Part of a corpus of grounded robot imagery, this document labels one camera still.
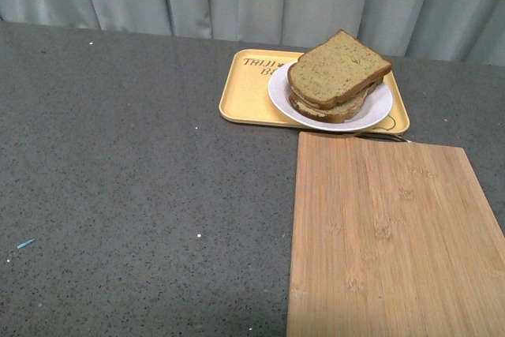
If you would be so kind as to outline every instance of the bread crust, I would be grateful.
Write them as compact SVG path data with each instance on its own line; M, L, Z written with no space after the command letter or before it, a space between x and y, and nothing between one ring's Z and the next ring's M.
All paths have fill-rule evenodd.
M363 106L368 95L370 95L376 87L382 83L382 80L375 81L367 88L362 89L355 96L345 102L337 104L330 110L321 110L309 106L303 99L300 99L294 92L291 92L288 100L291 106L299 114L306 118L311 118L318 122L343 123L345 120L353 118Z
M308 59L310 57L311 52L315 51L316 49L319 49L323 47L326 44L332 44L334 39L337 39L340 35L344 35L347 37L350 37L353 41L353 43L358 43L359 46L361 46L361 49L366 52L367 54L374 54L375 59L378 59L382 63L382 67L374 70L371 72L364 80L357 82L354 86L349 87L343 92L340 92L335 95L330 95L326 99L316 99L313 96L310 96L306 92L304 92L303 88L301 88L300 85L298 85L297 81L293 78L293 72L296 70L296 65L299 62L303 62L304 60ZM317 47L314 47L310 51L307 51L303 55L301 55L298 58L297 63L292 65L287 72L287 77L288 81L290 82L290 86L293 90L293 92L297 95L297 97L301 100L303 100L305 103L309 104L311 107L319 109L319 110L330 110L331 108L334 108L338 103L342 103L347 101L348 99L351 99L353 96L355 96L359 91L361 91L363 88L366 88L369 86L371 83L378 81L379 79L383 78L385 75L387 75L391 71L392 64L390 61L388 61L386 58L382 57L380 54L377 54L375 51L370 49L369 47L365 46L361 41L358 39L355 39L342 29L340 29L335 35L333 35L326 43L322 43Z

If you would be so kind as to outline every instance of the whole wheat bread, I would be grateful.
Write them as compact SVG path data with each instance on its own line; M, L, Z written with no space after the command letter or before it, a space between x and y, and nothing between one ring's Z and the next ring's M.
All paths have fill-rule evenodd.
M391 62L341 29L300 56L287 76L298 98L330 110L390 71Z
M288 100L291 106L300 114L318 122L331 122L341 123L354 117L363 106L366 97L370 95L382 81L376 81L366 88L363 88L355 96L346 100L345 102L337 104L329 110L318 110L309 106L306 102L298 98L298 96L291 92Z

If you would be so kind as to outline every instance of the bread slice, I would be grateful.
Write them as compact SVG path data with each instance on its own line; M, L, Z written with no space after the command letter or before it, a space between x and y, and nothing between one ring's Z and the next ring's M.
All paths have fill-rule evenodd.
M343 103L337 104L330 110L318 110L309 106L303 100L298 98L294 92L290 93L289 101L291 106L299 113L312 120L317 120L318 122L331 122L331 123L341 123L345 120L353 118L357 112L363 106L366 97L370 95L382 81L376 81L369 85L367 88L363 88L355 96L346 100Z
M288 69L291 89L311 107L330 110L391 71L391 62L339 30Z

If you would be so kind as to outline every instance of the wooden cutting board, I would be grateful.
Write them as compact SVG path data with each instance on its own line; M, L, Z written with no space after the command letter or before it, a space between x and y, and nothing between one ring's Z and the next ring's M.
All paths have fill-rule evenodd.
M505 239L461 148L300 133L287 335L505 335Z

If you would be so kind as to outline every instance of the stacked sandwich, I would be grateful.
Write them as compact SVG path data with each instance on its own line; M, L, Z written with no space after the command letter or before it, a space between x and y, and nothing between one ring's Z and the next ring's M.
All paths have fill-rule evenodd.
M391 62L339 30L288 70L291 106L304 116L340 123L352 118L391 71Z

